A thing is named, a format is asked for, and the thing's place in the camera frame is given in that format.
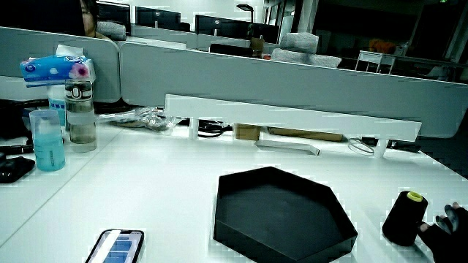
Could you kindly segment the person's right hand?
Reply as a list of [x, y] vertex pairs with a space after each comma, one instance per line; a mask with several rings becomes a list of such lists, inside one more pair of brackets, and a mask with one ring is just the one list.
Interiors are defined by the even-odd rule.
[[467, 262], [467, 210], [457, 202], [444, 207], [435, 224], [417, 223], [417, 235], [438, 263]]

